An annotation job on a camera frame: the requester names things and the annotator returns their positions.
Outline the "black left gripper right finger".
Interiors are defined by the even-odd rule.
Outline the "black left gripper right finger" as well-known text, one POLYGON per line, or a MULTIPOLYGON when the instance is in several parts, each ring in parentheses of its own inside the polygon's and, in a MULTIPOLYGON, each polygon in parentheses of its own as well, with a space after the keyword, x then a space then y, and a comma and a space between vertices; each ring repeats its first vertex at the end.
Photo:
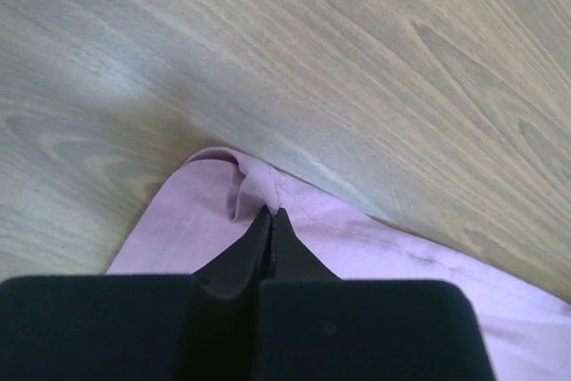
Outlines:
POLYGON ((441 280, 342 280, 285 210, 259 291, 261 380, 491 380, 469 299, 441 280))

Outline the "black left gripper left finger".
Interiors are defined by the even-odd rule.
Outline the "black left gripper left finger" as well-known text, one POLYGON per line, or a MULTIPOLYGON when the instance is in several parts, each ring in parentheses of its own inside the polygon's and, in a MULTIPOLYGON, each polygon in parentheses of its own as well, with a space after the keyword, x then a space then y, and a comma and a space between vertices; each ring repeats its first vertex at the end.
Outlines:
POLYGON ((247 380, 272 218, 191 275, 1 284, 4 380, 247 380))

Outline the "dusty pink graphic t-shirt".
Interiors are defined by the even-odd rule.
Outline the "dusty pink graphic t-shirt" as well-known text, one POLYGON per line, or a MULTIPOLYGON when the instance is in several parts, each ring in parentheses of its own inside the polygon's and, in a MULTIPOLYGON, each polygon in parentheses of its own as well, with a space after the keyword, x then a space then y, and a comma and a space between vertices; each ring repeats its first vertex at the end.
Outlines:
POLYGON ((229 148, 204 149, 169 177, 109 272, 195 272, 232 245, 262 208, 285 209, 298 238, 338 277, 458 286, 473 304, 499 380, 569 379, 568 303, 464 253, 389 228, 229 148))

